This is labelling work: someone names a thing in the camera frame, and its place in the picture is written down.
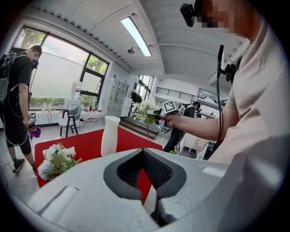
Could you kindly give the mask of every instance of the man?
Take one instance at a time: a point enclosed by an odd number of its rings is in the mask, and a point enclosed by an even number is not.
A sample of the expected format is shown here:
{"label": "man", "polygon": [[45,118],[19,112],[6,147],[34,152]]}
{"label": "man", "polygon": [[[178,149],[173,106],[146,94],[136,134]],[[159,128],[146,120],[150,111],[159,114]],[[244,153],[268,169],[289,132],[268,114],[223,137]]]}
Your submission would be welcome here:
{"label": "man", "polygon": [[15,172],[19,172],[25,162],[25,159],[16,158],[14,145],[19,145],[35,173],[34,158],[31,153],[27,131],[29,121],[28,86],[33,62],[38,61],[41,53],[41,47],[35,45],[14,60],[10,70],[8,88],[15,88],[7,94],[3,104],[0,104],[0,116],[5,125],[6,142],[9,154],[14,162]]}
{"label": "man", "polygon": [[[270,137],[258,110],[259,100],[276,80],[289,78],[287,58],[263,17],[245,0],[203,0],[202,20],[229,28],[230,33],[251,42],[243,54],[232,89],[223,108],[223,143],[210,161],[230,163],[235,154],[247,151]],[[219,119],[196,119],[168,115],[169,126],[197,137],[217,140]]]}
{"label": "man", "polygon": [[[195,111],[199,111],[200,103],[195,101],[193,104],[185,104],[184,116],[194,118]],[[174,150],[175,146],[182,139],[184,131],[177,128],[172,128],[171,136],[163,151],[170,152]]]}

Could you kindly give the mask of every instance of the white shirt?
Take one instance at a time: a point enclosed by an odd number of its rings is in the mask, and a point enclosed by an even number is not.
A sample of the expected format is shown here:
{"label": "white shirt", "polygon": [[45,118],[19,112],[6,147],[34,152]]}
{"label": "white shirt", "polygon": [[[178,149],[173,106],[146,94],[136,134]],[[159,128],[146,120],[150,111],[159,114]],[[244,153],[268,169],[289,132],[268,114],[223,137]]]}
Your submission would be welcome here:
{"label": "white shirt", "polygon": [[240,120],[227,130],[223,143],[210,161],[229,164],[237,153],[270,137],[257,109],[257,101],[281,73],[289,78],[288,71],[288,61],[280,42],[264,20],[255,42],[243,54],[225,106],[237,109]]}

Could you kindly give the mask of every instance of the sneaker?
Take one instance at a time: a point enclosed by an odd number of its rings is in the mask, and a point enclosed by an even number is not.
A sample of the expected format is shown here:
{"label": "sneaker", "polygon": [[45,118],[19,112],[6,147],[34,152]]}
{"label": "sneaker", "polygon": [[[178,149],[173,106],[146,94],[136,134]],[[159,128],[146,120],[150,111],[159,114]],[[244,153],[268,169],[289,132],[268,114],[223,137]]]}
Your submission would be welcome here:
{"label": "sneaker", "polygon": [[20,169],[22,168],[22,166],[25,163],[25,159],[18,159],[17,162],[14,164],[14,172],[18,173],[20,171]]}

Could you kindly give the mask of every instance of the black t-shirt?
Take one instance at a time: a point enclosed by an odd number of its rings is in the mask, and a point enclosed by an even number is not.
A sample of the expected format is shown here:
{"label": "black t-shirt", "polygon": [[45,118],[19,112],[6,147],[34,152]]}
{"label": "black t-shirt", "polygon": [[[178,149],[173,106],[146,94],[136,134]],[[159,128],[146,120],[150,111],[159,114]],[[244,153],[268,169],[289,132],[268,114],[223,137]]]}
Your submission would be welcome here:
{"label": "black t-shirt", "polygon": [[8,96],[5,99],[5,111],[11,112],[12,107],[13,111],[19,115],[22,116],[20,105],[19,105],[19,86],[18,84],[27,84],[29,86],[30,84],[30,78],[31,78],[31,72],[32,72],[32,62],[27,56],[21,56],[19,58],[16,58],[13,62],[13,65],[10,70],[10,77],[9,77],[9,89],[12,89],[13,87],[16,88],[9,92]]}

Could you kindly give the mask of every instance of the tiled floor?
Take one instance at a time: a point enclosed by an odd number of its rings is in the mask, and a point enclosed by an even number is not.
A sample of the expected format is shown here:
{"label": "tiled floor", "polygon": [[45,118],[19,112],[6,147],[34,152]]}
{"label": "tiled floor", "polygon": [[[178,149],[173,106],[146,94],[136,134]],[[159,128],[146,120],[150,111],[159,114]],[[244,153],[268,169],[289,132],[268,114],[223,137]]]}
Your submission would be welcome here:
{"label": "tiled floor", "polygon": [[[123,129],[132,132],[142,138],[146,138],[142,135],[137,134],[134,131],[131,131],[125,127],[119,126]],[[105,128],[105,123],[103,120],[101,121],[90,121],[90,122],[83,122],[82,127],[78,128],[78,133],[87,133],[90,131],[96,131]],[[32,153],[34,156],[34,147],[37,143],[46,142],[50,140],[55,140],[60,138],[60,128],[58,126],[52,127],[45,127],[41,130],[41,136],[39,138],[33,138],[31,142]],[[68,132],[68,136],[73,136],[70,130]],[[161,141],[158,140],[160,136],[157,136],[154,143],[159,143],[162,147],[165,147],[166,143],[168,142],[168,135],[164,135],[161,138]],[[16,156],[17,158],[23,158],[23,154],[19,147],[16,147]],[[13,162],[7,150],[7,145],[5,141],[5,135],[3,132],[0,132],[0,166],[3,168],[5,164],[8,164],[4,167],[4,175],[7,180],[5,181],[4,176],[2,175],[1,181],[4,187],[8,186],[8,192],[21,200],[22,202],[27,202],[29,198],[32,196],[34,192],[38,190],[38,183],[36,176],[30,166],[30,164],[26,161],[25,165],[21,169],[18,175],[12,172]]]}

